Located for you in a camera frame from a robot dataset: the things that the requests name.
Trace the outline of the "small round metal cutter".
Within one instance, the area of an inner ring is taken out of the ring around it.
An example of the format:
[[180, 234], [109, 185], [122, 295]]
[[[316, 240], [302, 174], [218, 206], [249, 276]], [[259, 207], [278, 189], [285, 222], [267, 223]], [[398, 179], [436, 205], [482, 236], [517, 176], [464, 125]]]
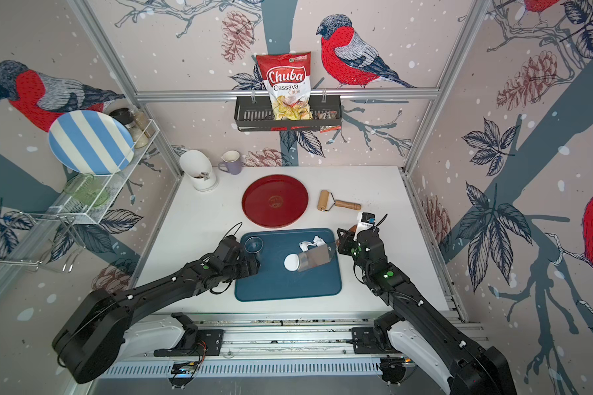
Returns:
[[258, 236], [253, 236], [245, 241], [245, 251], [250, 254], [258, 254], [263, 249], [264, 242]]

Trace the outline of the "teal plastic tray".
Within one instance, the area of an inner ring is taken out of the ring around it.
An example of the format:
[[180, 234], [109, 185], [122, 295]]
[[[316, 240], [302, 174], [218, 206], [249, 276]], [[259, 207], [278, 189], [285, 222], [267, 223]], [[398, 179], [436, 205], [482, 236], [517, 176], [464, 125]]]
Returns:
[[325, 242], [335, 242], [334, 234], [328, 228], [250, 232], [243, 235], [242, 244], [248, 238], [258, 236], [264, 246], [257, 254], [259, 273], [236, 281], [236, 298], [241, 302], [278, 301], [339, 294], [342, 280], [338, 256], [332, 263], [304, 272], [290, 272], [284, 267], [286, 256], [301, 253], [299, 243], [313, 241], [316, 235]]

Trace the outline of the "white dough piece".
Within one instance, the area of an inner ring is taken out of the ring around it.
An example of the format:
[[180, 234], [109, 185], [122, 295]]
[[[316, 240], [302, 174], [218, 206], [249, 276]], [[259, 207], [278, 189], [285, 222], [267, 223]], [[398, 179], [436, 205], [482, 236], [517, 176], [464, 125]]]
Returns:
[[319, 236], [315, 236], [313, 241], [303, 241], [299, 243], [299, 247], [302, 252], [312, 250], [314, 248], [325, 245], [326, 242]]

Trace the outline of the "metal spatula wooden handle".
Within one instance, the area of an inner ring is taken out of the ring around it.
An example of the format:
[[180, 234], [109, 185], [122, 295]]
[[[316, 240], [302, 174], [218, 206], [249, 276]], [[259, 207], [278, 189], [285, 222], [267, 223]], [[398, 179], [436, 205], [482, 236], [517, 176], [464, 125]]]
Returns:
[[[353, 230], [342, 230], [339, 229], [338, 233], [354, 233]], [[301, 260], [300, 268], [298, 269], [299, 272], [304, 272], [307, 270], [311, 270], [313, 268], [318, 268], [320, 266], [326, 265], [328, 263], [332, 263], [338, 256], [337, 252], [337, 240], [334, 243], [326, 242], [325, 245], [314, 248], [312, 250], [299, 253], [299, 258]]]

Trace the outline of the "wooden rolling pin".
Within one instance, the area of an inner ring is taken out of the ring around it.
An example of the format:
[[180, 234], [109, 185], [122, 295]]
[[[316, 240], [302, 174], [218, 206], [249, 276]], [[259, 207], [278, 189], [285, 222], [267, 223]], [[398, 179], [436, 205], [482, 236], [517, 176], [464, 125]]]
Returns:
[[361, 204], [336, 199], [328, 190], [322, 190], [318, 199], [317, 209], [321, 212], [329, 212], [334, 207], [346, 208], [357, 212], [362, 210]]

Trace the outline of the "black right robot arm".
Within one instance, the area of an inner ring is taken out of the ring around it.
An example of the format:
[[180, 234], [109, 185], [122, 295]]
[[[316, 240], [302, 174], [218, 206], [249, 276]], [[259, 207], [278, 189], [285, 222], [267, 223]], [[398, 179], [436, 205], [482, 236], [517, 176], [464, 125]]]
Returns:
[[337, 230], [338, 253], [362, 270], [362, 282], [391, 311], [374, 324], [382, 346], [402, 352], [446, 394], [515, 394], [506, 357], [484, 348], [435, 309], [410, 277], [390, 263], [378, 230]]

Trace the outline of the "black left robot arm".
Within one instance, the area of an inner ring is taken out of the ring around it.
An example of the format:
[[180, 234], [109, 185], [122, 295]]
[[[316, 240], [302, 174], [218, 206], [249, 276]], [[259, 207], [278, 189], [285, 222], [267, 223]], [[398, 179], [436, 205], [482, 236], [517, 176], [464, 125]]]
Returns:
[[177, 301], [212, 291], [222, 282], [252, 277], [259, 271], [258, 258], [229, 235], [214, 252], [168, 276], [127, 291], [92, 291], [52, 341], [57, 362], [77, 383], [91, 382], [117, 360], [125, 333], [141, 319]]

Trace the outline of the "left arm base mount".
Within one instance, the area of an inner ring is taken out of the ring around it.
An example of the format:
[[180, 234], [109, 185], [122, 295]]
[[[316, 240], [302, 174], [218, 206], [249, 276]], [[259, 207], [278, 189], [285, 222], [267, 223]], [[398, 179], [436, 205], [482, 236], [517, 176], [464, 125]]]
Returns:
[[173, 346], [156, 349], [155, 357], [219, 356], [225, 331], [222, 329], [199, 329], [186, 314], [174, 313], [171, 318], [179, 324], [182, 334]]

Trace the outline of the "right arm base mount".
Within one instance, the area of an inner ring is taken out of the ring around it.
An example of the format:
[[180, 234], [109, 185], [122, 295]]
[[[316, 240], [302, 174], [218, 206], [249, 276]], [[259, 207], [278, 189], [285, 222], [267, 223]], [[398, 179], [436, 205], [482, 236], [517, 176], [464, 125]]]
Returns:
[[401, 350], [391, 345], [389, 334], [395, 324], [405, 321], [405, 318], [390, 311], [377, 318], [372, 327], [352, 328], [349, 343], [353, 346], [353, 352], [357, 355], [401, 354]]

